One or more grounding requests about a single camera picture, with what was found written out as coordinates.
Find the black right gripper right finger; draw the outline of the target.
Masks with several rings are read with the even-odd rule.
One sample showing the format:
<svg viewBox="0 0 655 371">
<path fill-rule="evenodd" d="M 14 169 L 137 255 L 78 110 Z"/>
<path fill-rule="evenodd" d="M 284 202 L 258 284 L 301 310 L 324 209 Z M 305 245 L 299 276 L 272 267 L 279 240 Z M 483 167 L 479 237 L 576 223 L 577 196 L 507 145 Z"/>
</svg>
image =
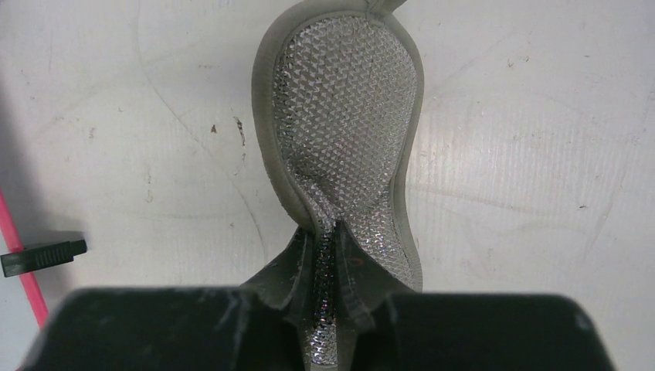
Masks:
<svg viewBox="0 0 655 371">
<path fill-rule="evenodd" d="M 334 230 L 342 370 L 611 370 L 591 318 L 556 294 L 420 294 Z"/>
</svg>

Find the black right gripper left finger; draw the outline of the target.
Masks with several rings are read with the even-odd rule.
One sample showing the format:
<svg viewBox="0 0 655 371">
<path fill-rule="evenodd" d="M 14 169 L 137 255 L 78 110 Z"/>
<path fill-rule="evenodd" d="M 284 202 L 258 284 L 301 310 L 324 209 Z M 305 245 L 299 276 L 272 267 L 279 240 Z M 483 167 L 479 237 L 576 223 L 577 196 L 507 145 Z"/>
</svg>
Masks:
<svg viewBox="0 0 655 371">
<path fill-rule="evenodd" d="M 87 288 L 49 317 L 25 370 L 304 370 L 314 235 L 237 287 Z"/>
</svg>

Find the grey eraser cloth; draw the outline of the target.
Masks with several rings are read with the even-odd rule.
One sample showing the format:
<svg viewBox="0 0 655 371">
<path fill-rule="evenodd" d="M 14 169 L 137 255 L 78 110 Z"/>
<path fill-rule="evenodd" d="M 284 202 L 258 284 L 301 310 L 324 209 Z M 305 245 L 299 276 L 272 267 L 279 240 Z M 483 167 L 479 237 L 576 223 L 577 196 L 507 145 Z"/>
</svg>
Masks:
<svg viewBox="0 0 655 371">
<path fill-rule="evenodd" d="M 421 291 L 406 172 L 423 104 L 419 51 L 397 1 L 303 1 L 266 31 L 253 65 L 253 120 L 267 175 L 305 233 L 310 370 L 337 370 L 392 288 Z"/>
</svg>

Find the pink-framed whiteboard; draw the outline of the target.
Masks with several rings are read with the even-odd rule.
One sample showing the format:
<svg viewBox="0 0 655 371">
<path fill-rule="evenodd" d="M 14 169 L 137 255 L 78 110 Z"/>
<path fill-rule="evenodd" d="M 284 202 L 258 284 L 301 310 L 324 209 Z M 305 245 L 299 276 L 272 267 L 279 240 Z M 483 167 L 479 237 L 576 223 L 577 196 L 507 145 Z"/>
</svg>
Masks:
<svg viewBox="0 0 655 371">
<path fill-rule="evenodd" d="M 27 250 L 1 198 L 1 369 L 20 370 L 32 340 L 49 310 Z"/>
</svg>

